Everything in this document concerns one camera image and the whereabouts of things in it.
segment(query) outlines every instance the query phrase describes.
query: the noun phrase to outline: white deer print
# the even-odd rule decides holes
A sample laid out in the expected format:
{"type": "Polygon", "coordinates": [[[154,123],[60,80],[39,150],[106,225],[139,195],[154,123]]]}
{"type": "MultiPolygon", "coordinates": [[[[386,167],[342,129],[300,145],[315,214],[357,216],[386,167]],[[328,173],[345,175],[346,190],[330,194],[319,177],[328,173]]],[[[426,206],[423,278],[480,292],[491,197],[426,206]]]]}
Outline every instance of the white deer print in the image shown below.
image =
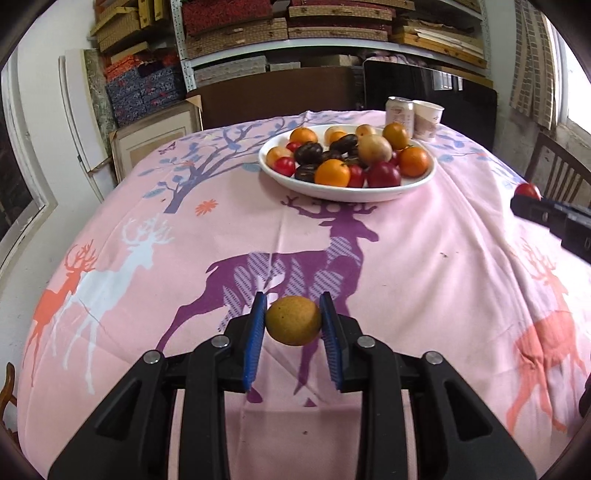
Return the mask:
{"type": "Polygon", "coordinates": [[[119,270],[93,270],[88,272],[80,282],[76,293],[68,298],[62,308],[59,317],[56,317],[51,338],[53,340],[54,355],[56,354],[56,327],[70,306],[74,303],[80,304],[87,312],[86,318],[76,331],[70,346],[63,359],[63,367],[68,369],[68,361],[72,352],[72,347],[82,335],[82,332],[89,326],[90,338],[88,343],[86,375],[85,380],[88,385],[88,392],[92,395],[95,389],[92,384],[92,356],[96,347],[96,335],[105,313],[117,306],[120,299],[127,291],[134,273],[138,267],[144,267],[150,270],[154,264],[154,245],[163,245],[174,240],[169,236],[170,228],[166,221],[158,226],[158,218],[154,217],[146,220],[137,228],[135,237],[130,238],[128,229],[135,220],[129,220],[122,228],[122,240],[128,246],[129,256],[124,261],[119,270]]]}

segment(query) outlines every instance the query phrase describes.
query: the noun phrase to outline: white wall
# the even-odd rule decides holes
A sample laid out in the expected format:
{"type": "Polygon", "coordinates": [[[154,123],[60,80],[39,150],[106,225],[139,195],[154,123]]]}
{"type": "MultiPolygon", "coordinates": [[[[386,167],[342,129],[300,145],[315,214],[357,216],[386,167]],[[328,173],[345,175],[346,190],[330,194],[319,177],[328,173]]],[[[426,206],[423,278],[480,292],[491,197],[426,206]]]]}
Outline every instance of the white wall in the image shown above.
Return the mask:
{"type": "MultiPolygon", "coordinates": [[[[57,0],[18,46],[25,120],[57,207],[38,231],[30,234],[0,291],[0,372],[10,361],[17,368],[17,379],[37,300],[74,237],[99,205],[78,165],[58,73],[58,58],[65,50],[90,47],[86,36],[93,23],[91,0],[57,0]]],[[[14,410],[8,411],[8,425],[16,426],[14,410]]]]}
{"type": "Polygon", "coordinates": [[[495,150],[502,142],[511,107],[511,90],[515,71],[517,23],[514,0],[483,0],[491,37],[491,78],[498,96],[495,150]]]}

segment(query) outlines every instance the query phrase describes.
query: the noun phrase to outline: table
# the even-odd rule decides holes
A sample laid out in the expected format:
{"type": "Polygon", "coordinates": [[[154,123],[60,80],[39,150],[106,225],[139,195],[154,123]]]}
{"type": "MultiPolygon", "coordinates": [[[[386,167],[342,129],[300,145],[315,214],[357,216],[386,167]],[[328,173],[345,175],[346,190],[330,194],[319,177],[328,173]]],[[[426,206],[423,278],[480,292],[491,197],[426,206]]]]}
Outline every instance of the table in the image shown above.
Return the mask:
{"type": "MultiPolygon", "coordinates": [[[[395,351],[441,352],[539,474],[555,461],[580,421],[591,268],[514,218],[519,176],[444,126],[428,146],[436,178],[389,203],[315,205],[259,172],[270,136],[327,123],[383,125],[384,112],[190,135],[150,154],[98,209],[44,292],[24,355],[19,434],[41,473],[145,351],[192,350],[258,290],[269,301],[329,290],[395,351]]],[[[354,478],[360,397],[335,391],[322,346],[266,336],[254,387],[226,400],[233,479],[354,478]]]]}

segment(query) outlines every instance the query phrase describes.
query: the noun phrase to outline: dark chair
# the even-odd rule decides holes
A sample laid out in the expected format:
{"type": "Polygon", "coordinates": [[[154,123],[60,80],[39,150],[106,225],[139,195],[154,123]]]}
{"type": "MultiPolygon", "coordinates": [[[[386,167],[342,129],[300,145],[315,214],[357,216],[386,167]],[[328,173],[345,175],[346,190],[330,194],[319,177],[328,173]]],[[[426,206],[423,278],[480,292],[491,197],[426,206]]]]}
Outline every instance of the dark chair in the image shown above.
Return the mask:
{"type": "Polygon", "coordinates": [[[6,381],[0,391],[0,475],[2,480],[43,480],[23,455],[18,436],[6,428],[2,419],[9,403],[17,405],[14,396],[14,365],[6,366],[6,381]]]}
{"type": "Polygon", "coordinates": [[[306,110],[355,110],[355,76],[348,67],[257,73],[189,92],[201,95],[203,129],[226,127],[306,110]]]}
{"type": "Polygon", "coordinates": [[[538,134],[534,153],[525,172],[526,181],[532,181],[543,158],[552,162],[543,192],[544,197],[558,202],[573,203],[583,182],[591,186],[591,170],[543,133],[538,134]]]}

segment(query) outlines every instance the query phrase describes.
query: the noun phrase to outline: white plate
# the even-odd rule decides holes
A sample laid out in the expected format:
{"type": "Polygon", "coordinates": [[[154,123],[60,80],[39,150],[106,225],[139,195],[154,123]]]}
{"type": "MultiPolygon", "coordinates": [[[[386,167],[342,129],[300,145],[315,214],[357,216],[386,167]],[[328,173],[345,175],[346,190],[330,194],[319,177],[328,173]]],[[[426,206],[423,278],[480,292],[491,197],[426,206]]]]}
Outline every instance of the white plate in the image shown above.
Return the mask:
{"type": "MultiPolygon", "coordinates": [[[[330,127],[341,127],[344,132],[355,133],[357,125],[316,125],[308,127],[313,130],[322,146],[325,149],[328,145],[324,144],[324,132],[330,127]]],[[[431,181],[435,172],[437,171],[437,161],[429,153],[429,151],[423,146],[423,144],[417,140],[411,140],[410,144],[413,146],[424,148],[429,155],[429,168],[425,175],[417,179],[405,179],[402,178],[402,185],[400,187],[389,187],[385,189],[350,189],[342,187],[329,187],[326,185],[317,185],[316,183],[308,183],[306,181],[296,180],[294,178],[286,177],[277,173],[275,170],[269,168],[265,162],[267,152],[273,147],[285,147],[290,141],[290,135],[293,130],[286,132],[276,137],[271,138],[265,143],[259,151],[259,163],[262,170],[276,180],[279,184],[284,187],[293,190],[294,192],[308,195],[310,197],[331,200],[333,202],[349,202],[349,203],[374,203],[374,202],[386,202],[395,198],[406,195],[407,193],[413,192],[416,189],[422,187],[431,181]]],[[[378,134],[382,133],[381,128],[376,128],[378,134]]]]}

